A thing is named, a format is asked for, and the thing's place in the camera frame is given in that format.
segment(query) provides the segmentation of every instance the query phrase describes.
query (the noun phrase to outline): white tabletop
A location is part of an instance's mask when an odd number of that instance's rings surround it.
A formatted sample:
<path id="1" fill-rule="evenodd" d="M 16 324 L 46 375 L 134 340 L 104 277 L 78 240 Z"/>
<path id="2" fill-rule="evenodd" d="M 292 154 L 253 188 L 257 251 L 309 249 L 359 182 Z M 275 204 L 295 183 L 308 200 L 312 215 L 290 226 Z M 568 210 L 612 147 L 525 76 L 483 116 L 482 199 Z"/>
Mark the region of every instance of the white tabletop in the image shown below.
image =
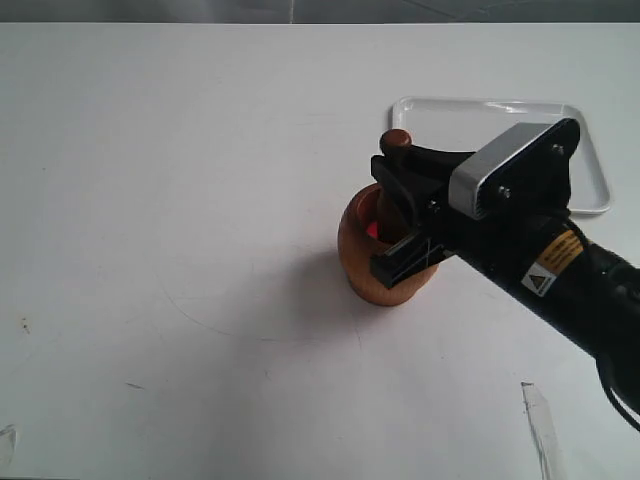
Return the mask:
<path id="1" fill-rule="evenodd" d="M 640 26 L 0 24 L 5 475 L 525 479 L 521 381 L 570 479 L 640 476 L 593 361 L 457 259 L 349 289 L 338 220 L 405 95 L 557 100 L 640 263 Z"/>

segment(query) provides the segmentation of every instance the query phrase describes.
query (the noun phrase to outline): wooden object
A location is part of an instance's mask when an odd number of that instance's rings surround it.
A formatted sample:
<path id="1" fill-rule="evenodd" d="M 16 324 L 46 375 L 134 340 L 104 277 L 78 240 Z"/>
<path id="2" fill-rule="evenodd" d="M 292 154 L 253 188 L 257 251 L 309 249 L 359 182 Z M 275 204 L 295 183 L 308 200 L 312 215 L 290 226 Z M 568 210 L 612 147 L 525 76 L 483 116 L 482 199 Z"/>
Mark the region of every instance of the wooden object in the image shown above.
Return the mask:
<path id="1" fill-rule="evenodd" d="M 401 159 L 402 147 L 411 145 L 411 137 L 404 130 L 389 130 L 380 139 L 383 153 Z M 374 222 L 378 238 L 367 233 Z M 338 252 L 351 286 L 368 302 L 394 306 L 409 300 L 437 270 L 437 265 L 417 273 L 392 289 L 385 288 L 369 272 L 369 259 L 380 254 L 407 234 L 397 207 L 385 196 L 380 185 L 373 184 L 360 190 L 349 202 L 338 229 Z"/>

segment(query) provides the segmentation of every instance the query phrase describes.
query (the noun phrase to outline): warning label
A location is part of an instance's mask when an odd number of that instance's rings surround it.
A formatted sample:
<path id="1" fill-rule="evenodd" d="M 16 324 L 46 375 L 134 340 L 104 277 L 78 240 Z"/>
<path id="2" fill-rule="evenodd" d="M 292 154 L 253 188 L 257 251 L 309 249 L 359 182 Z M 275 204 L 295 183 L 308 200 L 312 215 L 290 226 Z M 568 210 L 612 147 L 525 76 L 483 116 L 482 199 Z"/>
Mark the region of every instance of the warning label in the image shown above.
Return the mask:
<path id="1" fill-rule="evenodd" d="M 578 237 L 571 230 L 567 230 L 544 249 L 536 263 L 557 276 L 582 253 L 582 250 Z"/>
<path id="2" fill-rule="evenodd" d="M 534 263 L 522 277 L 522 284 L 539 297 L 544 297 L 555 280 L 556 275 L 540 264 Z"/>

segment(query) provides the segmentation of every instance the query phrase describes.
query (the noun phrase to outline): yellow warning sticker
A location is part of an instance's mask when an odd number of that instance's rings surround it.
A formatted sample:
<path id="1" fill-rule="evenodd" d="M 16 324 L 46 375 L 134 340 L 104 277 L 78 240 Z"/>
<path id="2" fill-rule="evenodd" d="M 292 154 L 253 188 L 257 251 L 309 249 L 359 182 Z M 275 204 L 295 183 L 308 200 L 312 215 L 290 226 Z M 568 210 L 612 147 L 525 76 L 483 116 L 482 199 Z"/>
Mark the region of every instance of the yellow warning sticker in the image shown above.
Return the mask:
<path id="1" fill-rule="evenodd" d="M 560 275 L 582 253 L 576 234 L 567 230 L 558 235 L 537 258 L 536 263 L 553 275 Z"/>

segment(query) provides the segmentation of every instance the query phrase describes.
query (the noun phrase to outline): white plastic tray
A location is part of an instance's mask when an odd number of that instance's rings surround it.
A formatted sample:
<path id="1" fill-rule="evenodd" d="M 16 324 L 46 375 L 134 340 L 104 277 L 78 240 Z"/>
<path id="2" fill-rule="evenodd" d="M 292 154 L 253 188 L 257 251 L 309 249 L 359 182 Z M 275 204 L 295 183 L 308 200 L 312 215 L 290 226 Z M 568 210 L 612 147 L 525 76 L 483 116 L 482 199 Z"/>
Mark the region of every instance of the white plastic tray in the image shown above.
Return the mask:
<path id="1" fill-rule="evenodd" d="M 402 128 L 416 145 L 449 151 L 476 151 L 518 122 L 580 123 L 580 143 L 570 160 L 574 213 L 600 214 L 611 205 L 611 192 L 580 111 L 563 103 L 514 100 L 460 100 L 405 97 L 392 109 L 393 128 Z"/>

